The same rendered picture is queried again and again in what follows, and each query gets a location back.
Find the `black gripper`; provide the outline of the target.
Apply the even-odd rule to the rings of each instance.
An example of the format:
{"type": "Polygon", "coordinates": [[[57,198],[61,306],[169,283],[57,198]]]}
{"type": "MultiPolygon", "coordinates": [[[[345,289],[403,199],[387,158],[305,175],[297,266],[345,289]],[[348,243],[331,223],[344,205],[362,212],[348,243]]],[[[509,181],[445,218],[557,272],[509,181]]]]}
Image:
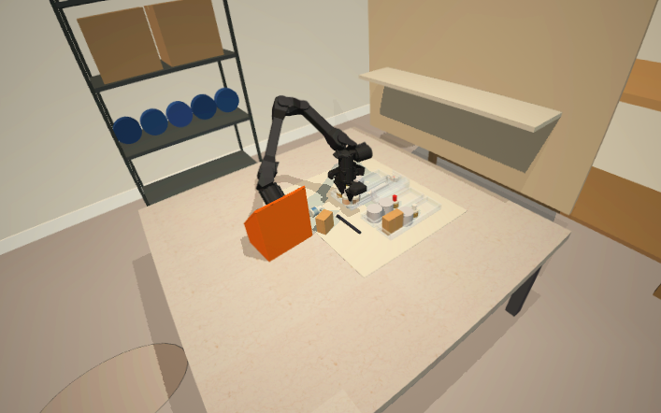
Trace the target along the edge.
{"type": "Polygon", "coordinates": [[[327,176],[330,179],[335,178],[333,182],[336,184],[341,194],[344,193],[346,185],[349,186],[349,189],[345,190],[349,201],[353,199],[353,196],[357,196],[367,191],[367,185],[360,181],[353,181],[356,179],[356,177],[353,177],[353,170],[356,170],[355,166],[351,168],[341,168],[338,166],[327,173],[327,176]]]}

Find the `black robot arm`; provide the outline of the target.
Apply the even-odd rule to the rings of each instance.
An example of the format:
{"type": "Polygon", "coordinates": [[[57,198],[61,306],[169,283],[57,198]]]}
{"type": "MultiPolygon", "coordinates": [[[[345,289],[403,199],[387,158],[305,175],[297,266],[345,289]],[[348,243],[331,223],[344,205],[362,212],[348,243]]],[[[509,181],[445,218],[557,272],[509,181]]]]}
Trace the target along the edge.
{"type": "Polygon", "coordinates": [[[279,162],[275,161],[275,154],[280,137],[280,128],[286,116],[302,115],[312,126],[320,131],[328,145],[335,150],[333,156],[338,159],[341,168],[356,167],[353,177],[363,176],[365,167],[356,162],[371,159],[372,148],[365,142],[357,144],[348,135],[331,126],[307,100],[297,100],[293,97],[279,95],[275,98],[272,107],[272,126],[266,148],[266,155],[260,165],[257,177],[256,190],[265,204],[269,204],[285,194],[280,185],[274,181],[277,175],[279,162]],[[349,145],[346,147],[346,145],[349,145]],[[353,161],[354,160],[354,161],[353,161]]]}

